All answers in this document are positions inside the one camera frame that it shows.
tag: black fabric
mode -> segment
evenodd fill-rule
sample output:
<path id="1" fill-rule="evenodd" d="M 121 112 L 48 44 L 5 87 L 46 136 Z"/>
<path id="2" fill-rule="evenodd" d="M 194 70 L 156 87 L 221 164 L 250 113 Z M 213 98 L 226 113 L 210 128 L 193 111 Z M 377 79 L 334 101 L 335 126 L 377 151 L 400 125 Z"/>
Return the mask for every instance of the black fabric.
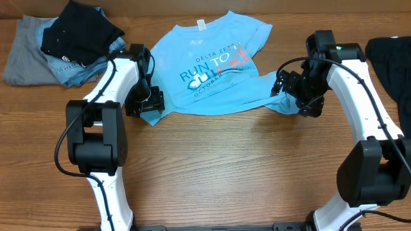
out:
<path id="1" fill-rule="evenodd" d="M 384 89 L 398 103 L 401 129 L 411 138 L 411 37 L 371 39 L 365 54 Z"/>
<path id="2" fill-rule="evenodd" d="M 86 66 L 109 53 L 110 45 L 124 32 L 91 6 L 73 1 L 43 32 L 41 51 Z"/>

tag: denim fabric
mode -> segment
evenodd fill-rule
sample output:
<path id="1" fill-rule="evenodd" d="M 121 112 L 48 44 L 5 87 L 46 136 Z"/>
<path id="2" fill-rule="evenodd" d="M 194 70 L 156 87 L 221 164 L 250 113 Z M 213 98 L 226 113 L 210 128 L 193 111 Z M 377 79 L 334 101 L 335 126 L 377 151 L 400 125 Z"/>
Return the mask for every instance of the denim fabric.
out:
<path id="1" fill-rule="evenodd" d="M 95 7 L 97 11 L 99 11 L 104 17 L 105 14 L 100 7 Z M 43 31 L 45 28 L 49 28 L 53 23 L 56 21 L 57 18 L 45 23 L 41 24 L 35 34 L 35 43 L 41 48 L 42 41 L 43 41 Z M 110 53 L 114 50 L 123 49 L 126 46 L 125 42 L 121 38 L 117 38 L 110 45 Z M 84 83 L 85 80 L 88 80 L 91 76 L 95 74 L 102 73 L 107 68 L 107 58 L 105 56 L 100 57 L 95 61 L 93 64 L 88 65 L 87 67 L 83 67 L 78 62 L 66 62 L 62 59 L 56 58 L 51 55 L 44 54 L 48 61 L 48 65 L 53 72 L 53 74 L 57 77 L 60 83 L 66 87 L 71 87 L 73 85 L 81 85 Z"/>

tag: t-shirt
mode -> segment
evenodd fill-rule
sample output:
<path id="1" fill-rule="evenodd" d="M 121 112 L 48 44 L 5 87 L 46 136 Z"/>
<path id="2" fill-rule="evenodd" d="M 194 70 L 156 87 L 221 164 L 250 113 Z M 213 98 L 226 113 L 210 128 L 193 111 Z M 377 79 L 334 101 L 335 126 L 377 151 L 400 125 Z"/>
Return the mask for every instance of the t-shirt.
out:
<path id="1" fill-rule="evenodd" d="M 251 59 L 271 29 L 272 25 L 231 11 L 204 30 L 176 25 L 151 50 L 152 85 L 164 92 L 165 110 L 141 117 L 154 125 L 171 112 L 216 116 L 263 105 L 297 113 L 295 100 L 285 92 L 270 97 L 275 72 L 259 76 Z"/>

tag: shirt tag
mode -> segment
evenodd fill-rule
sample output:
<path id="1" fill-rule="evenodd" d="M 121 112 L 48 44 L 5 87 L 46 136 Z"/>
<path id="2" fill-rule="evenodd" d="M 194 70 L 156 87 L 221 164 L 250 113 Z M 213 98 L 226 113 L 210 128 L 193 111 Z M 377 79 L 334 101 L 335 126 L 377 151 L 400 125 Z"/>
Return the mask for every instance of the shirt tag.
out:
<path id="1" fill-rule="evenodd" d="M 202 30 L 206 30 L 206 23 L 204 22 L 204 19 L 199 19 L 197 20 L 197 24 L 198 24 L 198 30 L 202 31 Z"/>

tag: gray garment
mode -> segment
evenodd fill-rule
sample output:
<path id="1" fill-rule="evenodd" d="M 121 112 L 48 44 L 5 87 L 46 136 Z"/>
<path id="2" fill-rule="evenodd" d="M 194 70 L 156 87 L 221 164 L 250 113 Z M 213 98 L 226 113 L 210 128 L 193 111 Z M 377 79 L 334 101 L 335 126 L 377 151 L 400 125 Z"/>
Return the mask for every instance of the gray garment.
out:
<path id="1" fill-rule="evenodd" d="M 51 72 L 44 53 L 37 47 L 34 38 L 37 26 L 51 19 L 23 16 L 17 21 L 17 32 L 8 55 L 3 79 L 10 85 L 60 85 Z M 97 75 L 87 82 L 97 80 Z"/>

